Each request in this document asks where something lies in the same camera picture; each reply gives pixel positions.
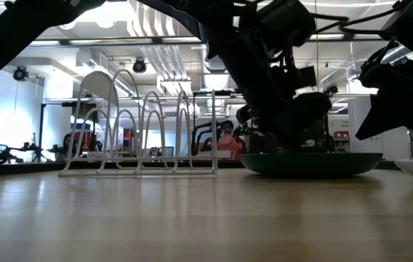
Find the person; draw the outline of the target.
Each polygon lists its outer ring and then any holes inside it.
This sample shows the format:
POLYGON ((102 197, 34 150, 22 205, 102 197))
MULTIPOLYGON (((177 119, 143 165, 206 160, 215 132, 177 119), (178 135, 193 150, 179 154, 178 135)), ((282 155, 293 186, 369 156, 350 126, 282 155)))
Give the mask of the person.
POLYGON ((239 160, 240 155, 244 151, 244 142, 242 139, 233 135, 233 123, 230 120, 225 120, 220 124, 222 135, 218 139, 217 148, 230 152, 229 160, 239 160))

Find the silver ribbed ventilation duct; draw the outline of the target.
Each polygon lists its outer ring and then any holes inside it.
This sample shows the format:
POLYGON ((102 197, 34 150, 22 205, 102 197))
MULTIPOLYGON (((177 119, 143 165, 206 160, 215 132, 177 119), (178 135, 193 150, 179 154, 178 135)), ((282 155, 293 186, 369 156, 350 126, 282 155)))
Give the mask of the silver ribbed ventilation duct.
POLYGON ((204 73, 222 74, 227 71, 221 58, 216 55, 213 58, 204 58, 204 73))

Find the black metal frame stand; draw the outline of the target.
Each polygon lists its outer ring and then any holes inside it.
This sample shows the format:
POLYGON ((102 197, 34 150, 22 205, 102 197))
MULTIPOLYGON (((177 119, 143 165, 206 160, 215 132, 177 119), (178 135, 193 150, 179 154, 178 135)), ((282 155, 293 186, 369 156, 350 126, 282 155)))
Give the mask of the black metal frame stand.
MULTIPOLYGON (((196 120, 201 116, 200 114, 197 113, 197 110, 199 109, 199 107, 196 105, 196 100, 212 100, 214 103, 216 102, 216 99, 219 98, 220 100, 223 98, 231 98, 231 97, 235 97, 236 96, 236 92, 235 91, 231 91, 231 90, 220 90, 220 91, 201 91, 201 92, 194 92, 193 93, 193 98, 192 98, 192 120, 193 120, 193 125, 196 125, 196 120)), ((220 123, 218 121, 216 122, 212 122, 213 126, 212 126, 212 134, 215 133, 216 135, 216 139, 219 139, 220 136, 222 135, 222 130, 220 128, 220 123)))
POLYGON ((76 101, 48 101, 41 104, 39 147, 42 154, 56 160, 54 152, 49 151, 53 146, 62 147, 63 139, 71 133, 76 118, 76 101))

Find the large black monitor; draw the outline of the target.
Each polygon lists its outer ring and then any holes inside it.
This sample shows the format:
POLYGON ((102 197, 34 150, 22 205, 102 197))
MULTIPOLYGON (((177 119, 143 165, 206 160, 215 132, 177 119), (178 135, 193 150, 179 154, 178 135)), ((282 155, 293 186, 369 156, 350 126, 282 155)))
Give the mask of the large black monitor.
POLYGON ((314 122, 300 135, 300 151, 302 153, 332 153, 335 152, 334 138, 323 120, 314 122))

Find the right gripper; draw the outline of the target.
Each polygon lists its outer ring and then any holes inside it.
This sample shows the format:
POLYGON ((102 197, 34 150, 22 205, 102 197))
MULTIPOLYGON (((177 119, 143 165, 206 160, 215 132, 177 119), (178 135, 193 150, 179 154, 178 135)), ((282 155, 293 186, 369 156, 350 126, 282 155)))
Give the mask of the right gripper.
POLYGON ((413 128, 413 87, 378 86, 356 137, 365 140, 397 127, 413 128))

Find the green plate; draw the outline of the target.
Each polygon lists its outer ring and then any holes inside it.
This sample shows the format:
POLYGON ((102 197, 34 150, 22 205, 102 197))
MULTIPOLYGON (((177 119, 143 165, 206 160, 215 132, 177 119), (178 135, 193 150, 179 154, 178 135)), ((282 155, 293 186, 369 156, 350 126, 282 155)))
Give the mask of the green plate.
POLYGON ((244 154, 240 161, 253 172, 276 178, 346 178, 373 170, 382 153, 244 154))

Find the black metal rig frame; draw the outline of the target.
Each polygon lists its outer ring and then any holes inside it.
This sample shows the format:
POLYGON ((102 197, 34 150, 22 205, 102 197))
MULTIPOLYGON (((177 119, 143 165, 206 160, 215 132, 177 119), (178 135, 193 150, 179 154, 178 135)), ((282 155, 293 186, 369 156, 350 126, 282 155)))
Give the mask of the black metal rig frame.
MULTIPOLYGON (((19 175, 30 174, 35 172, 50 172, 61 171, 65 168, 65 162, 45 162, 45 163, 19 163, 19 164, 0 164, 0 176, 1 175, 19 175)), ((136 162, 125 162, 120 164, 123 167, 136 167, 136 162)), ((149 162, 144 164, 146 167, 160 168, 164 165, 160 162, 149 162)), ((97 169, 100 166, 100 162, 74 162, 70 165, 70 170, 89 170, 97 169)), ((196 161, 193 162, 194 167, 211 169, 211 162, 196 161)), ((238 161, 219 161, 219 169, 240 169, 244 168, 243 164, 238 161)), ((106 170, 117 169, 115 163, 105 164, 106 170)), ((394 161, 382 160, 375 169, 378 170, 401 170, 397 167, 394 161)))

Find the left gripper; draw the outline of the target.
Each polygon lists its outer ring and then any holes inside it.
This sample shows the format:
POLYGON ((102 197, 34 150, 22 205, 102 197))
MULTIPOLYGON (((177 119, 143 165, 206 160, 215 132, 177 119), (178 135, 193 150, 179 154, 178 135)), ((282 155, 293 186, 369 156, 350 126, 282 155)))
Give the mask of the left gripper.
POLYGON ((287 151, 298 152, 297 128, 306 128, 331 109, 327 95, 320 92, 285 97, 273 78, 262 43, 248 31, 221 26, 208 29, 209 50, 221 58, 238 90, 256 117, 261 133, 274 139, 287 151))

